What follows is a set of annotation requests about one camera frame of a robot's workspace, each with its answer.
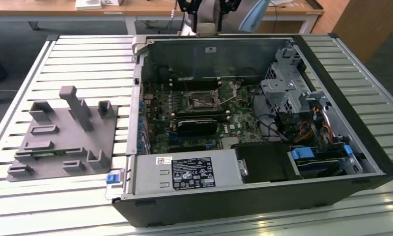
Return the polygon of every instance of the barcode sticker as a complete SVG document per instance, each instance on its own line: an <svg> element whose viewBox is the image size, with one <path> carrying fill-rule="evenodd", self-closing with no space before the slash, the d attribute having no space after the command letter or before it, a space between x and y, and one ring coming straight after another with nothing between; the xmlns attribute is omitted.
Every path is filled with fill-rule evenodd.
<svg viewBox="0 0 393 236"><path fill-rule="evenodd" d="M156 165L172 164L170 156L160 156L156 157Z"/></svg>

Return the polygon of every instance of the motherboard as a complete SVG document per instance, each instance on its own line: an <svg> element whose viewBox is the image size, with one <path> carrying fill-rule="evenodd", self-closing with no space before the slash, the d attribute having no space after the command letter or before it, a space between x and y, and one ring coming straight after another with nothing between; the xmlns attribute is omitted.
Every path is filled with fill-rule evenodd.
<svg viewBox="0 0 393 236"><path fill-rule="evenodd" d="M150 152L229 149L261 141L249 105L252 89L237 78L145 83Z"/></svg>

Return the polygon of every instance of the gray carpet floor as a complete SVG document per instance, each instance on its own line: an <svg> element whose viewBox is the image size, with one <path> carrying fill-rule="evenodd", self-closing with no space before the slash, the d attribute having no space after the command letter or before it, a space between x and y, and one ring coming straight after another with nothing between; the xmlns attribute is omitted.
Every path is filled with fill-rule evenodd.
<svg viewBox="0 0 393 236"><path fill-rule="evenodd" d="M164 30L165 24L166 22L158 22L152 24L153 29L146 29L145 24L137 22L137 33L157 34L157 31ZM0 82L0 90L18 89L48 35L126 34L122 22L40 22L38 27L40 30L34 31L25 22L0 22L0 61L8 72L5 80ZM172 32L178 29L180 22L174 22ZM224 30L224 33L234 32L232 29ZM366 66L393 95L393 35ZM14 94L0 92L0 121Z"/></svg>

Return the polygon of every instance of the wooden desk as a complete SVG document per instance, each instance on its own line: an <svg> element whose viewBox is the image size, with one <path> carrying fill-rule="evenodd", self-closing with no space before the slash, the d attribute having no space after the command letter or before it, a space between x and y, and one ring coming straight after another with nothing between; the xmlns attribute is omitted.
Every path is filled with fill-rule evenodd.
<svg viewBox="0 0 393 236"><path fill-rule="evenodd" d="M121 6L102 6L101 9L76 11L76 0L0 0L0 16L105 16L108 12L125 12Z"/></svg>
<svg viewBox="0 0 393 236"><path fill-rule="evenodd" d="M362 63L393 30L393 0L317 0L325 9L313 33L334 33Z"/></svg>
<svg viewBox="0 0 393 236"><path fill-rule="evenodd" d="M125 21L128 33L137 34L134 22L170 20L173 6L174 0L124 0L121 6L104 5L101 9L76 11L76 0L0 0L0 21ZM285 21L300 28L300 33L309 33L321 14L322 10L314 10L306 0L296 0L296 4L286 4L285 8L269 7L264 21ZM173 20L181 19L177 7Z"/></svg>
<svg viewBox="0 0 393 236"><path fill-rule="evenodd" d="M285 23L281 25L289 26L292 24L290 27L296 28L296 32L298 33L310 33L317 17L322 15L324 11L320 9L313 9L306 0L296 0L294 4L284 4L281 6L285 6L285 8L268 7L265 17L262 18L264 22L261 23L260 28L256 30L256 33L270 32L268 28L273 25L273 23L268 23L265 21L274 20L278 22L285 21ZM169 20L173 7L174 0L128 0L125 9L125 23L128 32L136 32L136 21ZM174 19L181 20L181 16L182 12L177 7Z"/></svg>

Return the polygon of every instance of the gray plastic holder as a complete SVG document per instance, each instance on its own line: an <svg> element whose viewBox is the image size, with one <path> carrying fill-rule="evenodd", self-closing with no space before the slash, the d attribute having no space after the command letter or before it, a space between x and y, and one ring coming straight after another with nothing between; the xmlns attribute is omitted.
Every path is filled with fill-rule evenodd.
<svg viewBox="0 0 393 236"><path fill-rule="evenodd" d="M22 144L8 169L8 181L82 176L109 172L118 107L100 101L88 107L64 86L60 97L69 108L36 101Z"/></svg>

